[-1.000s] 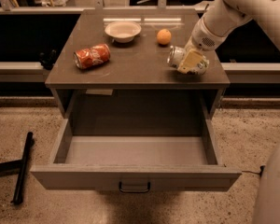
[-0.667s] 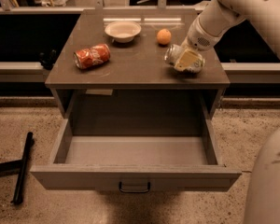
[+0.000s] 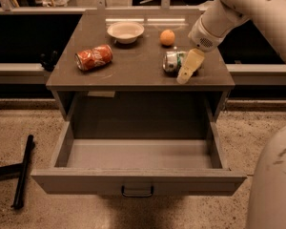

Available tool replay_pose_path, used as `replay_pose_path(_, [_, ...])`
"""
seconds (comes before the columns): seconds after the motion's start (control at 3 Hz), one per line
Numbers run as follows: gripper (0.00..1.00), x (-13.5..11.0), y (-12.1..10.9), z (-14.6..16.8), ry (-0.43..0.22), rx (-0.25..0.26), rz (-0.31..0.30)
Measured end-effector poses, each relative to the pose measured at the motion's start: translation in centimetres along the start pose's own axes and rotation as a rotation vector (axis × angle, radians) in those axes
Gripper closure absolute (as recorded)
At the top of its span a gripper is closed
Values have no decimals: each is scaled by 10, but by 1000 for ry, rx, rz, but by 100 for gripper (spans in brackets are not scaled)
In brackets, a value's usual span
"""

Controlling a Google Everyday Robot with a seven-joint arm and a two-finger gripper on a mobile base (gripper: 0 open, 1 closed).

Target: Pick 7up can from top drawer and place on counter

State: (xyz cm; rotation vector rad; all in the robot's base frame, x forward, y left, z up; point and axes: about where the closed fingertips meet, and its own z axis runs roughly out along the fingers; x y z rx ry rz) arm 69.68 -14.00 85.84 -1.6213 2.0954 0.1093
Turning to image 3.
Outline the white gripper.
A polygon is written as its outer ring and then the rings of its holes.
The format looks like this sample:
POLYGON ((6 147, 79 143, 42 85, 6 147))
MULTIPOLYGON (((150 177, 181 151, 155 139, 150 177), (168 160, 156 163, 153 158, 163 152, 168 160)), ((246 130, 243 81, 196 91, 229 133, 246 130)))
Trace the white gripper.
POLYGON ((194 23, 188 37, 192 40, 196 49, 189 50, 182 61, 176 79, 179 84, 186 84, 194 72, 199 69, 205 59, 204 52, 213 51, 223 41, 222 37, 212 35, 206 30, 202 23, 202 17, 199 17, 194 23))

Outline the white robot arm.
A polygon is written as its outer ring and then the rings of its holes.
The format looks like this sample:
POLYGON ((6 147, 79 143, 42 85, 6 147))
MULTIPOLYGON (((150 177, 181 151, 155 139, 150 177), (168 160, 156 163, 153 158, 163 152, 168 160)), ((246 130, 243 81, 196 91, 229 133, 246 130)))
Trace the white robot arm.
MULTIPOLYGON (((286 0, 214 0, 189 37, 204 52, 251 20, 286 64, 286 0)), ((246 229, 286 229, 286 126, 263 148, 252 180, 246 229)))

